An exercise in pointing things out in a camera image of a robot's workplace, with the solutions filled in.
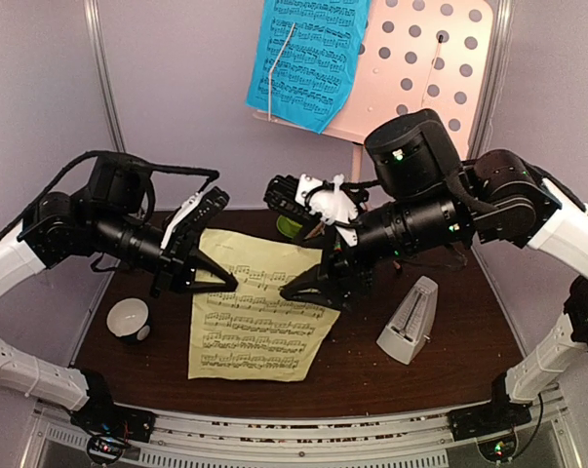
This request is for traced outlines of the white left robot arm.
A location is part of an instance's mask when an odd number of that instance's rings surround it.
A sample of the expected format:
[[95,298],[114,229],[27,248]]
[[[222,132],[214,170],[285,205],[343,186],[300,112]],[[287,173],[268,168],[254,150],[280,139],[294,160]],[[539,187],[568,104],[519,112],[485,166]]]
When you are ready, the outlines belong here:
[[[164,228],[150,224],[155,173],[204,183]],[[107,254],[152,274],[162,292],[233,292],[235,277],[199,248],[210,220],[229,201],[216,170],[155,164],[123,152],[88,151],[64,166],[0,231],[0,297],[72,256]]]

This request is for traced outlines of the pink music stand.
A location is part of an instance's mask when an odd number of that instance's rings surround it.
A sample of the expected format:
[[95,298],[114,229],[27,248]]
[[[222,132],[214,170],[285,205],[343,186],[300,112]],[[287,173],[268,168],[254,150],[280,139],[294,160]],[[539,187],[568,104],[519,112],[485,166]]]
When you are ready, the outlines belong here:
[[[431,108],[459,156],[466,158],[488,64],[494,23],[491,5],[369,2],[352,91],[322,134],[361,144],[380,124]],[[300,128],[256,109],[255,115]]]

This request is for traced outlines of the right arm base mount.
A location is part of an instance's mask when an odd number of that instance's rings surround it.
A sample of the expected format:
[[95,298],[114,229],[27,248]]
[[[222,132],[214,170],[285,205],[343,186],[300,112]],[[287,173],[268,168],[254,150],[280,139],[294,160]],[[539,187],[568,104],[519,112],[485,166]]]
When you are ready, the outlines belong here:
[[493,402],[454,409],[448,413],[455,442],[476,440],[480,456],[487,462],[510,462],[519,454],[518,426],[531,422],[529,405],[495,405]]

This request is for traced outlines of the blue sheet music page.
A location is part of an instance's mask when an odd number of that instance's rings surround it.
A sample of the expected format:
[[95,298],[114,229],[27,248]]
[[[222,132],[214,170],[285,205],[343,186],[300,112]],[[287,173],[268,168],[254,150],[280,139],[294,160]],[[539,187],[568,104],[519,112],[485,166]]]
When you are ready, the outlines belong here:
[[369,1],[263,3],[247,106],[322,133],[347,102]]

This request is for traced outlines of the white metronome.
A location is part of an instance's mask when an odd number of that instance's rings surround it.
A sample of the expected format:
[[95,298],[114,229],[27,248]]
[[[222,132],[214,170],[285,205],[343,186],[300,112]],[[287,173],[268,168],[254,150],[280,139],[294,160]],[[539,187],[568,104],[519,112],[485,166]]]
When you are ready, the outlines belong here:
[[429,341],[438,292],[438,284],[427,276],[414,283],[376,340],[387,356],[409,365]]

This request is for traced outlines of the yellow sheet music page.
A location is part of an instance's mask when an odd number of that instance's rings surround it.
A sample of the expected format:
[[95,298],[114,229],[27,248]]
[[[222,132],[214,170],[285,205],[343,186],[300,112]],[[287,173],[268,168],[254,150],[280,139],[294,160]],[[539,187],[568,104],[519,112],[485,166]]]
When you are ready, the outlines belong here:
[[200,249],[238,287],[194,296],[189,378],[304,380],[339,314],[287,301],[280,289],[319,263],[320,250],[222,229],[206,230]]

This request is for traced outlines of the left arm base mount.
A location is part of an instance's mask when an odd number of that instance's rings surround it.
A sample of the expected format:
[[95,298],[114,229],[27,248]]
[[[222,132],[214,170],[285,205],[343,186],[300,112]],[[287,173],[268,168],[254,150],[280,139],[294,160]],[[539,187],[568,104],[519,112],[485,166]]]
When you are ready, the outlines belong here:
[[123,406],[115,406],[110,414],[82,409],[67,413],[71,424],[89,436],[86,454],[100,466],[119,461],[134,442],[148,443],[156,422],[152,411]]

